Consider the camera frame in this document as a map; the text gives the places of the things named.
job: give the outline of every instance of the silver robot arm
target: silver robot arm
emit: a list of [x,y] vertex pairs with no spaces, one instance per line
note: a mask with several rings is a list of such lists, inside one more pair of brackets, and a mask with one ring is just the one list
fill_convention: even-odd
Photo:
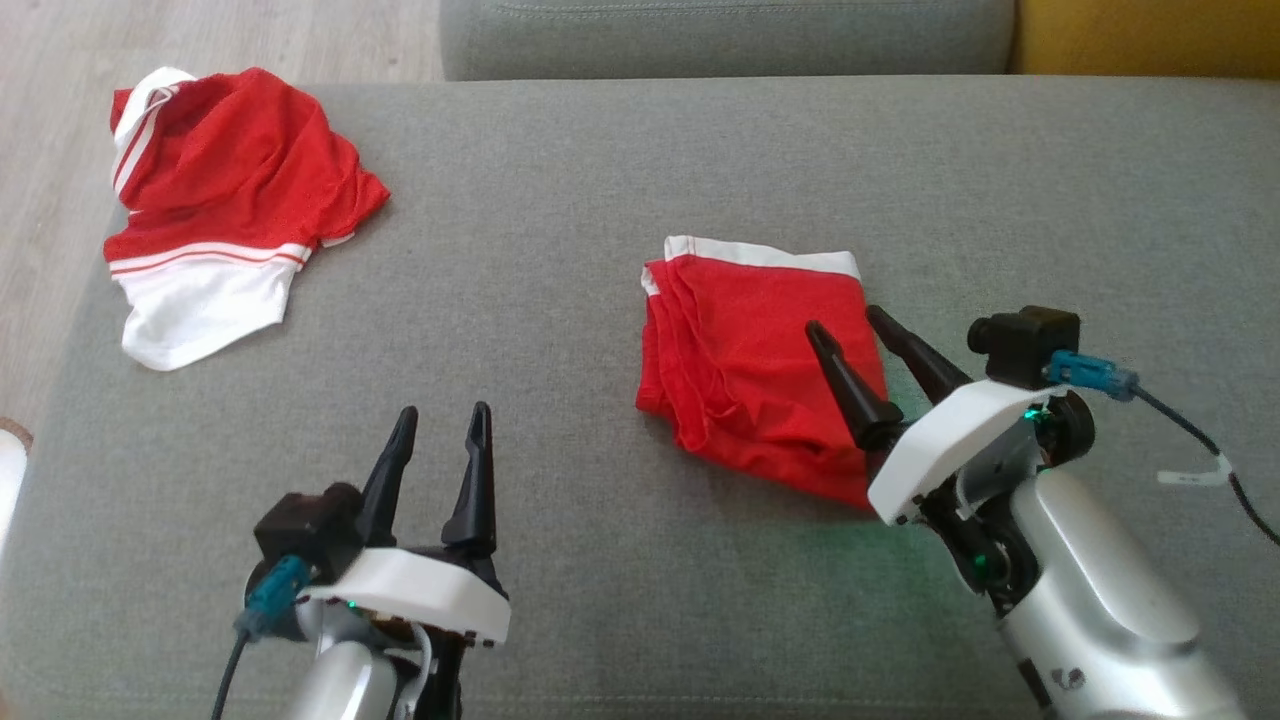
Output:
[[406,407],[364,492],[337,483],[287,495],[253,529],[264,560],[250,577],[241,639],[214,705],[221,715],[244,639],[315,644],[287,720],[456,720],[467,650],[507,641],[511,605],[498,582],[489,406],[471,416],[467,469],[440,546],[397,547],[401,478],[417,410]]
[[1089,720],[1243,720],[1201,626],[1146,551],[1080,480],[1050,470],[1012,492],[1011,528],[1039,566],[997,623],[1044,710]]
[[989,359],[978,382],[884,310],[872,306],[868,320],[934,404],[905,423],[824,328],[809,324],[867,452],[872,506],[886,524],[933,530],[969,589],[991,598],[1044,716],[1243,719],[1201,648],[1196,615],[1119,520],[1060,469],[1094,439],[1084,401],[1044,377],[1051,355],[1076,351],[1079,318],[1027,307],[979,320],[969,345]]

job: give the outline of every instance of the wooden floor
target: wooden floor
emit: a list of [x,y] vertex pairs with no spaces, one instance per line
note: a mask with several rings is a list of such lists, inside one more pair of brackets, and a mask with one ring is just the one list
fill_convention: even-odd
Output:
[[0,416],[36,433],[106,272],[111,90],[174,65],[292,83],[438,79],[434,0],[0,0]]

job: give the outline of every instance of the clothing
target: clothing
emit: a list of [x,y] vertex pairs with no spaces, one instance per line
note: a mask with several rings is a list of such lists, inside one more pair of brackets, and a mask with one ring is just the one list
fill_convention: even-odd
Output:
[[260,68],[160,68],[115,94],[111,129],[129,219],[102,254],[133,307],[124,351],[156,370],[279,323],[311,254],[389,197],[320,104]]
[[791,255],[763,245],[668,237],[648,263],[636,407],[713,462],[859,507],[863,454],[840,416],[805,323],[817,319],[850,365],[886,392],[849,252]]
[[32,437],[26,428],[9,418],[0,418],[0,553],[4,552],[9,521],[18,506],[18,491],[27,471],[31,443]]

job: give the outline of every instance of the red fabric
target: red fabric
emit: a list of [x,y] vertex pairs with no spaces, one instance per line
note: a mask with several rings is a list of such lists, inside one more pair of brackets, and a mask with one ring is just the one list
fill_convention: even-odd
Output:
[[805,336],[819,320],[886,396],[861,283],[846,274],[681,255],[646,265],[658,286],[644,328],[636,407],[713,462],[861,509],[867,464]]
[[[114,96],[113,131],[128,97],[127,90]],[[315,249],[351,234],[390,196],[360,167],[351,142],[329,129],[314,97],[260,68],[177,85],[140,143],[119,188],[134,213],[108,238],[108,263],[192,242]]]

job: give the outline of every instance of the gray fabric surface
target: gray fabric surface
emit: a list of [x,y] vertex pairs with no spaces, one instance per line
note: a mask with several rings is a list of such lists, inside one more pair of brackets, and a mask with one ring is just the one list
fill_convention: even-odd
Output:
[[448,79],[1001,73],[1014,0],[443,0]]
[[[422,420],[397,534],[431,541],[494,407],[509,644],[468,717],[1034,715],[946,553],[684,456],[632,407],[640,265],[668,233],[849,249],[872,301],[970,372],[980,314],[1084,316],[1220,438],[1280,518],[1280,86],[1120,78],[790,78],[326,87],[394,193],[297,278],[284,325],[172,374],[87,290],[0,578],[23,720],[204,717],[251,528],[284,492],[362,482]],[[922,400],[897,363],[892,395]],[[1204,621],[1256,717],[1280,706],[1280,553],[1135,405],[1093,402],[1079,464]],[[279,712],[308,650],[251,648],[228,719]]]

